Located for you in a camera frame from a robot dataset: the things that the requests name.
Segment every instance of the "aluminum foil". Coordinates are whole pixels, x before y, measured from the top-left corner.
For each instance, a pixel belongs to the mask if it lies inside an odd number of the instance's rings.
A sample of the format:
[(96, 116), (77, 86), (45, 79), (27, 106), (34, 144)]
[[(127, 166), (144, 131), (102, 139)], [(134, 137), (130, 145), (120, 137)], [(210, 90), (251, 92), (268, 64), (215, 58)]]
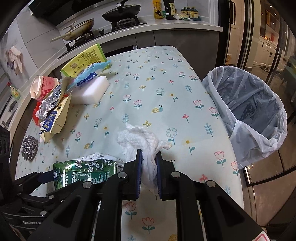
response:
[(33, 160), (38, 151), (38, 140), (33, 136), (26, 136), (22, 143), (22, 157), (26, 161)]
[(39, 119), (45, 120), (47, 113), (59, 104), (59, 97), (61, 95), (62, 83), (59, 83), (52, 91), (52, 93), (44, 99), (39, 106)]

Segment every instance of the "towel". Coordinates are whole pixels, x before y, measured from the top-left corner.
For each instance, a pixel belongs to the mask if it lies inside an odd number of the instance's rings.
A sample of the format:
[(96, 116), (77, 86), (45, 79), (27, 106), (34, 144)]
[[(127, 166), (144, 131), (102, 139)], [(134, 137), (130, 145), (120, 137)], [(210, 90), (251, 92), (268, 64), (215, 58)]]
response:
[(22, 61), (21, 61), (22, 53), (17, 50), (15, 46), (12, 46), (11, 49), (7, 53), (7, 64), (14, 69), (15, 74), (18, 75), (22, 73)]
[(135, 160), (137, 150), (142, 150), (142, 183), (157, 195), (155, 180), (157, 165), (154, 159), (157, 152), (162, 148), (170, 149), (172, 144), (167, 141), (159, 141), (156, 135), (147, 127), (134, 127), (130, 124), (126, 124), (126, 130), (118, 133), (118, 144), (122, 147), (125, 155), (125, 163)]

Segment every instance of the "trash can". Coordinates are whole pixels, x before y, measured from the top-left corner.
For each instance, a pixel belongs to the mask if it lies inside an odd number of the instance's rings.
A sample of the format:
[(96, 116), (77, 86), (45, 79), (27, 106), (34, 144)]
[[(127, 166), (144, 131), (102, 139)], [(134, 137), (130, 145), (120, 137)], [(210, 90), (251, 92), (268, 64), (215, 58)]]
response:
[(237, 67), (221, 66), (202, 84), (226, 126), (240, 169), (281, 147), (288, 134), (287, 113), (263, 80)]

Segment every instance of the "white sponge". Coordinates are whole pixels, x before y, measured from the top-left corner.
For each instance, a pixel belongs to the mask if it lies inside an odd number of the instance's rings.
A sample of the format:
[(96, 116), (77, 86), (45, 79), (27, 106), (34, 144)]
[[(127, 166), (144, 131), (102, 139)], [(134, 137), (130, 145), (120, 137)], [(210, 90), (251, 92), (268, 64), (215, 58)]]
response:
[(97, 104), (110, 83), (106, 76), (96, 76), (91, 81), (76, 87), (71, 92), (71, 104)]

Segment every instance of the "dish soap bottle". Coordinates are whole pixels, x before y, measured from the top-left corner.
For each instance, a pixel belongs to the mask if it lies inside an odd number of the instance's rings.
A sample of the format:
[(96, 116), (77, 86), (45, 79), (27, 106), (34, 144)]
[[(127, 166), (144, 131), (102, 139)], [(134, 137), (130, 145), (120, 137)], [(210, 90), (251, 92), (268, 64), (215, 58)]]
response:
[(154, 19), (163, 18), (160, 0), (153, 0)]
[(18, 89), (12, 85), (10, 82), (7, 83), (7, 85), (9, 86), (11, 95), (16, 99), (19, 100), (20, 98), (20, 92), (18, 91)]
[(174, 19), (176, 14), (174, 0), (163, 0), (163, 3), (165, 5), (166, 19)]

